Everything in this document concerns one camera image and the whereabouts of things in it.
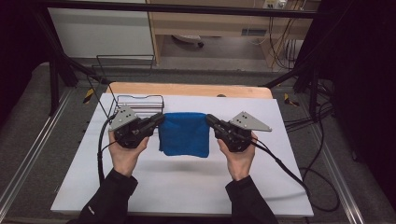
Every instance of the person's left hand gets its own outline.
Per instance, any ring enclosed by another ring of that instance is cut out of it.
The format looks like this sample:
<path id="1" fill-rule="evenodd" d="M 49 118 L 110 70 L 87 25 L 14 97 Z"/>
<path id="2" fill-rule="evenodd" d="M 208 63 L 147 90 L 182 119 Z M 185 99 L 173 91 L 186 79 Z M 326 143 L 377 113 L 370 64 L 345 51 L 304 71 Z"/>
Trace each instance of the person's left hand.
<path id="1" fill-rule="evenodd" d="M 114 132 L 108 132 L 108 140 L 110 144 L 116 141 Z M 149 138 L 145 137 L 137 148 L 122 147 L 117 142 L 111 144 L 108 149 L 110 151 L 114 170 L 127 177 L 131 176 L 136 167 L 137 158 L 140 153 L 146 149 L 148 141 Z"/>

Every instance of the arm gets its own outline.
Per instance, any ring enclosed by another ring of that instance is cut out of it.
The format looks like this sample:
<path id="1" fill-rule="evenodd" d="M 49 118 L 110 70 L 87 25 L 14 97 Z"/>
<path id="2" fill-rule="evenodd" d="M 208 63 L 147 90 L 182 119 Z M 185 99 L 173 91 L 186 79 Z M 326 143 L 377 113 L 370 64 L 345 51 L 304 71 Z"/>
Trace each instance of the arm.
<path id="1" fill-rule="evenodd" d="M 109 142 L 115 142 L 114 133 L 109 132 Z M 107 175 L 99 190 L 82 209 L 78 220 L 68 224 L 124 223 L 127 218 L 128 200 L 134 193 L 137 180 L 132 176 L 137 158 L 147 147 L 146 137 L 137 148 L 121 147 L 118 143 L 109 146 L 114 168 Z"/>
<path id="2" fill-rule="evenodd" d="M 232 203 L 233 223 L 277 223 L 274 213 L 260 195 L 249 175 L 255 147 L 250 145 L 243 152 L 233 153 L 229 151 L 222 140 L 219 139 L 218 143 L 221 152 L 227 158 L 228 171 L 233 179 L 226 186 Z"/>

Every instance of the black metal frame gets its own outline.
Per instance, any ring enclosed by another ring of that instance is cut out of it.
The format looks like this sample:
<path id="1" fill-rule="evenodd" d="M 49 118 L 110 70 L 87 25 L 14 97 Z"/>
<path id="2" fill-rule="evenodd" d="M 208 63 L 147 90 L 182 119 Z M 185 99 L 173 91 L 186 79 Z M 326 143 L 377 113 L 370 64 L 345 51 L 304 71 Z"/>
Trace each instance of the black metal frame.
<path id="1" fill-rule="evenodd" d="M 242 7 L 207 7 L 207 6 L 185 6 L 185 5 L 162 5 L 162 4 L 137 4 L 137 3 L 113 3 L 113 2 L 86 2 L 86 1 L 63 1 L 63 0 L 30 0 L 26 1 L 32 15 L 30 22 L 35 22 L 34 27 L 46 37 L 46 51 L 51 58 L 51 114 L 59 104 L 59 93 L 57 75 L 63 74 L 64 82 L 67 86 L 77 84 L 73 69 L 77 69 L 85 75 L 96 80 L 101 80 L 94 71 L 69 58 L 63 51 L 57 36 L 51 31 L 48 23 L 43 18 L 43 10 L 48 7 L 74 8 L 92 10 L 114 10 L 114 11 L 146 11 L 146 12 L 173 12 L 173 13 L 194 13 L 194 14 L 214 14 L 214 15 L 235 15 L 235 16 L 256 16 L 256 17 L 279 17 L 279 18 L 302 18 L 302 19 L 328 19 L 333 12 L 316 11 L 295 11 L 295 10 L 273 10 L 265 8 L 242 8 Z M 292 71 L 277 80 L 263 85 L 272 88 L 278 83 L 293 77 L 298 71 L 305 69 L 301 66 L 297 71 Z"/>

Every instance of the blue object on floor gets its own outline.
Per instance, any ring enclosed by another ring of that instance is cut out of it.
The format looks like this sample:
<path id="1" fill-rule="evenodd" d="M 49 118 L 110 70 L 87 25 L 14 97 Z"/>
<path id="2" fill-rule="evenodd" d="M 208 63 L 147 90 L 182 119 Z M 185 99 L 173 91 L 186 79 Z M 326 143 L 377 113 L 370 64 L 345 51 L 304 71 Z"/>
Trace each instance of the blue object on floor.
<path id="1" fill-rule="evenodd" d="M 209 126 L 203 113 L 167 113 L 159 126 L 160 151 L 167 156 L 209 155 Z"/>

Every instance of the hand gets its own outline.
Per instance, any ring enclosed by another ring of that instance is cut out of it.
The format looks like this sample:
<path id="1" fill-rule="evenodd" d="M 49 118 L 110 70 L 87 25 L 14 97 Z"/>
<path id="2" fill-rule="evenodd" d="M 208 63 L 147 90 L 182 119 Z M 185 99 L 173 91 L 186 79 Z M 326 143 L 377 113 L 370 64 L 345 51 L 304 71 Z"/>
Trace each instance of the hand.
<path id="1" fill-rule="evenodd" d="M 257 142 L 257 136 L 254 132 L 251 133 L 253 142 Z M 253 162 L 255 148 L 253 145 L 249 145 L 243 152 L 231 152 L 227 145 L 218 139 L 220 150 L 224 153 L 227 158 L 228 171 L 230 172 L 233 180 L 238 181 L 249 175 L 250 166 Z"/>
<path id="2" fill-rule="evenodd" d="M 110 144 L 115 142 L 113 132 L 108 132 Z M 117 142 L 111 144 L 108 149 L 110 151 L 111 160 L 113 161 L 114 170 L 127 177 L 132 175 L 132 171 L 136 167 L 137 158 L 140 153 L 146 149 L 149 138 L 145 137 L 137 148 L 125 148 Z"/>

